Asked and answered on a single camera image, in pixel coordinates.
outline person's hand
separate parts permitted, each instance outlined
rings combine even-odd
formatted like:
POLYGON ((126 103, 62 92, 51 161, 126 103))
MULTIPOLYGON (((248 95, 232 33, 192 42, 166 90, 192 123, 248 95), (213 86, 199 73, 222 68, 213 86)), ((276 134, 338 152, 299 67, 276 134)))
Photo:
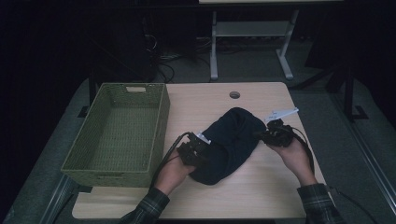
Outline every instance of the person's hand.
POLYGON ((286 167, 297 176, 301 186, 318 183, 312 173, 304 147, 296 138, 293 138, 288 147, 267 146, 279 154, 286 167))
POLYGON ((177 150, 174 150, 169 156, 168 163, 161 169, 154 187, 169 195, 194 170, 194 166, 184 165, 177 150))

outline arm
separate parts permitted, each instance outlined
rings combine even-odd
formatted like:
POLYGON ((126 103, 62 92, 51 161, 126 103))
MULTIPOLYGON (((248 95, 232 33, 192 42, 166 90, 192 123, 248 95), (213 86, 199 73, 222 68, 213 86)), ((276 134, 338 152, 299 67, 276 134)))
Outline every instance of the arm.
POLYGON ((311 171, 308 156, 297 139, 294 138, 288 147, 267 146, 279 154, 299 180, 301 187, 297 191, 309 223, 345 223, 326 187, 318 183, 311 171))
POLYGON ((121 218, 120 224, 155 223, 169 203, 168 195, 195 170, 195 167, 183 164, 176 150, 169 158, 168 163, 161 169, 154 188, 148 191, 133 212, 121 218))

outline shirt cuff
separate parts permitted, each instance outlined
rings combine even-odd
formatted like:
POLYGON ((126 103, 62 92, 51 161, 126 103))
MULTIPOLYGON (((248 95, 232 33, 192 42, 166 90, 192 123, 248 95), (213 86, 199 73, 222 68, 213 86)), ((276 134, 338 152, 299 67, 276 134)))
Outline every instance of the shirt cuff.
POLYGON ((169 201, 166 194, 156 188, 152 188, 138 206, 145 210, 148 215, 158 218, 169 201))
POLYGON ((303 186, 297 189, 306 213, 318 210, 320 207, 333 206, 332 199, 324 184, 303 186))

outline table grommet hole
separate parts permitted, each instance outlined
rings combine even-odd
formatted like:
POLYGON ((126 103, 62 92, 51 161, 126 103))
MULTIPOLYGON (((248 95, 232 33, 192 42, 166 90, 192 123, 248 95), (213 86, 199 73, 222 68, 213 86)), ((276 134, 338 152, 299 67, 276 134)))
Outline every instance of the table grommet hole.
POLYGON ((241 94, 238 91, 231 91, 230 97, 233 99, 238 99, 239 97, 241 97, 241 94))

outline green wicker basket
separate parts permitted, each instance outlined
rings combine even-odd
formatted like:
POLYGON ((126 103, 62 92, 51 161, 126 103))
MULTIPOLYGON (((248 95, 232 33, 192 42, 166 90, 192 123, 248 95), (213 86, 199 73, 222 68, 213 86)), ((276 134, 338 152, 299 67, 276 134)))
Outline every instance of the green wicker basket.
POLYGON ((169 106, 164 84, 104 83, 61 171, 84 186, 148 187, 169 106))

